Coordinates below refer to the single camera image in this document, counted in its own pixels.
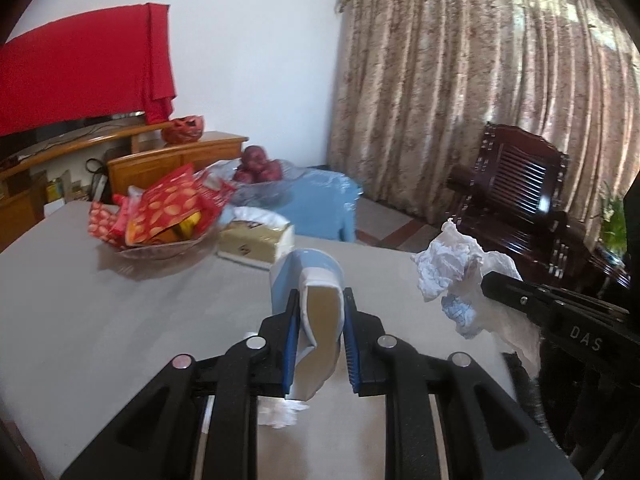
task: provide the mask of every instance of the chair backrest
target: chair backrest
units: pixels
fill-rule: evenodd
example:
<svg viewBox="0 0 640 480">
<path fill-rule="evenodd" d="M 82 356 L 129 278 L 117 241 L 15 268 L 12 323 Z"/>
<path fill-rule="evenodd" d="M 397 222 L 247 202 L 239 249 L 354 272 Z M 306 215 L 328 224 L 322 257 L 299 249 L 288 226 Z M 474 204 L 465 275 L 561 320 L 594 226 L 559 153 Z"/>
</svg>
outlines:
<svg viewBox="0 0 640 480">
<path fill-rule="evenodd" d="M 568 156 L 517 126 L 487 123 L 476 160 L 472 197 L 533 224 L 559 201 Z"/>
</svg>

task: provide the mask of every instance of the tiled floor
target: tiled floor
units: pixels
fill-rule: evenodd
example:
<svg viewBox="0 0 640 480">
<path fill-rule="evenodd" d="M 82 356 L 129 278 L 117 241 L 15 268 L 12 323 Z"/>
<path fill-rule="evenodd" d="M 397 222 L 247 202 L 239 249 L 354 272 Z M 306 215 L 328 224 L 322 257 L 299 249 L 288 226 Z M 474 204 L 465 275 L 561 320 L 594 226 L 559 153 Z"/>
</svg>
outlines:
<svg viewBox="0 0 640 480">
<path fill-rule="evenodd" d="M 356 207 L 357 243 L 410 253 L 425 250 L 440 230 L 423 220 L 360 197 Z"/>
</svg>

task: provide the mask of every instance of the fruit bowl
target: fruit bowl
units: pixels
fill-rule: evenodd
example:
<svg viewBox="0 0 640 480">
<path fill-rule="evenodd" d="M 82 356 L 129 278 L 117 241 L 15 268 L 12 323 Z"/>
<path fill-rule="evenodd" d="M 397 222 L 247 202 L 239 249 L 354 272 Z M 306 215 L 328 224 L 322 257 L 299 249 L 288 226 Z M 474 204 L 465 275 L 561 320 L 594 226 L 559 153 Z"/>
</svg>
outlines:
<svg viewBox="0 0 640 480">
<path fill-rule="evenodd" d="M 235 206 L 270 207 L 283 203 L 292 184 L 306 173 L 306 168 L 299 168 L 288 160 L 278 160 L 282 167 L 282 180 L 273 182 L 259 182 L 258 184 L 244 184 L 234 182 L 233 176 L 240 159 L 219 160 L 203 171 L 223 180 L 233 182 L 238 190 L 231 197 L 230 203 Z"/>
<path fill-rule="evenodd" d="M 175 256 L 180 256 L 181 254 L 190 251 L 191 248 L 194 248 L 205 240 L 215 238 L 218 231 L 219 229 L 216 222 L 213 222 L 209 229 L 201 234 L 199 238 L 194 238 L 193 240 L 183 240 L 181 242 L 171 242 L 168 244 L 148 245 L 142 247 L 130 247 L 115 254 L 121 258 L 126 258 L 127 260 L 168 260 L 169 258 L 174 258 Z"/>
</svg>

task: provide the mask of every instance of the red cloth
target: red cloth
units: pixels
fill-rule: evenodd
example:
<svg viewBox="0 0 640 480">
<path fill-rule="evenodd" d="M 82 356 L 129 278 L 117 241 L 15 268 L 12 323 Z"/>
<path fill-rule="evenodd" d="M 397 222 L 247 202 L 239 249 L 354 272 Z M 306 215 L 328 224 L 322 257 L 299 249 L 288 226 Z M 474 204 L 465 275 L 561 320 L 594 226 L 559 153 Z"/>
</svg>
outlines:
<svg viewBox="0 0 640 480">
<path fill-rule="evenodd" d="M 169 6 L 93 10 L 47 23 L 0 48 L 0 136 L 59 121 L 173 111 Z"/>
</svg>

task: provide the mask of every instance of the patterned curtain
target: patterned curtain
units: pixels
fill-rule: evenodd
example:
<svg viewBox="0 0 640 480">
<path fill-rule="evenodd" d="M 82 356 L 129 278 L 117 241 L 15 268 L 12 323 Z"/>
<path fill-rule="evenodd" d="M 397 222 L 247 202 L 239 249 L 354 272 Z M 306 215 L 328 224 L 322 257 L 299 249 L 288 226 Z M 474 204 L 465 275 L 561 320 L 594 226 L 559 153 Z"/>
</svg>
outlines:
<svg viewBox="0 0 640 480">
<path fill-rule="evenodd" d="M 595 240 L 599 193 L 640 170 L 640 56 L 605 0 L 348 0 L 329 148 L 367 196 L 440 222 L 487 121 L 570 156 L 562 204 Z"/>
</svg>

